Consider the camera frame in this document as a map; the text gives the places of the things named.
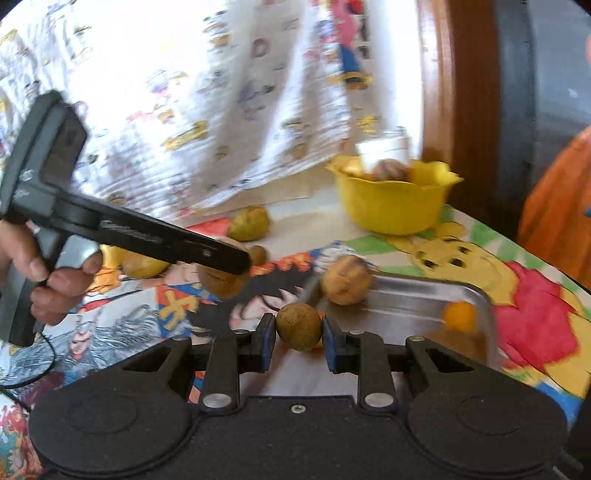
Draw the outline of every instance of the screw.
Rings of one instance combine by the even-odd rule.
[[[394,397],[387,393],[376,392],[366,395],[365,403],[372,408],[386,408],[394,403]]]
[[[203,405],[207,408],[224,408],[232,403],[232,397],[225,393],[210,393],[203,399]]]
[[[21,176],[19,178],[21,179],[21,181],[29,181],[33,178],[33,171],[25,170],[21,173]]]
[[[292,413],[304,413],[306,411],[306,407],[304,405],[292,405],[291,412]]]

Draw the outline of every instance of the orange clothing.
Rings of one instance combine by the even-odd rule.
[[[591,127],[556,158],[525,202],[518,242],[591,288]]]

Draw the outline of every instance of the black clamp device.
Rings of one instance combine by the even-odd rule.
[[[356,402],[241,398],[240,374],[271,364],[268,313],[254,332],[169,339],[47,394],[29,422],[40,480],[589,477],[591,400],[569,435],[549,396],[422,336],[388,345],[326,318],[323,330],[330,371],[358,377]]]
[[[47,268],[79,268],[98,251],[116,245],[165,262],[199,263],[239,275],[250,267],[247,252],[215,239],[116,205],[69,192],[87,132],[58,92],[41,95],[31,108],[0,186],[0,216],[31,220]],[[13,265],[0,297],[0,339],[33,344],[43,329],[31,314],[30,295],[39,284]]]

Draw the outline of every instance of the metal tray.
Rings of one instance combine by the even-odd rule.
[[[363,303],[340,306],[322,296],[320,277],[306,285],[300,299],[337,320],[343,331],[377,333],[385,343],[404,345],[411,335],[426,335],[443,328],[441,315],[451,301],[467,301],[476,307],[478,331],[487,339],[487,364],[498,369],[500,357],[492,303],[486,293],[466,283],[403,275],[375,275]]]
[[[498,369],[495,319],[488,296],[477,287],[463,283],[378,274],[365,302],[341,307],[323,297],[320,276],[313,277],[300,295],[304,301],[337,320],[344,331],[377,333],[386,343],[403,345],[411,335],[425,335],[443,328],[440,320],[446,303],[465,300],[476,307],[478,329],[487,337],[487,364]],[[397,396],[403,403],[411,396],[404,376],[393,373]],[[357,377],[333,375],[324,351],[296,352],[278,341],[271,368],[266,374],[243,374],[241,390],[247,395],[355,395]]]

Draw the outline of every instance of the finger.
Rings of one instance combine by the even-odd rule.
[[[64,318],[66,318],[65,313],[48,312],[46,310],[39,309],[35,305],[31,306],[31,313],[37,320],[46,323],[47,325],[57,325]]]
[[[103,252],[97,252],[82,264],[82,271],[90,275],[97,274],[103,268]]]
[[[47,286],[66,297],[82,295],[94,279],[93,275],[75,268],[60,268],[52,272],[47,280]]]
[[[29,280],[43,281],[48,276],[47,267],[37,242],[25,225],[0,222],[0,247],[12,259],[16,269]]]
[[[37,287],[31,292],[31,302],[39,311],[67,313],[82,301],[83,295],[67,297],[52,288]]]

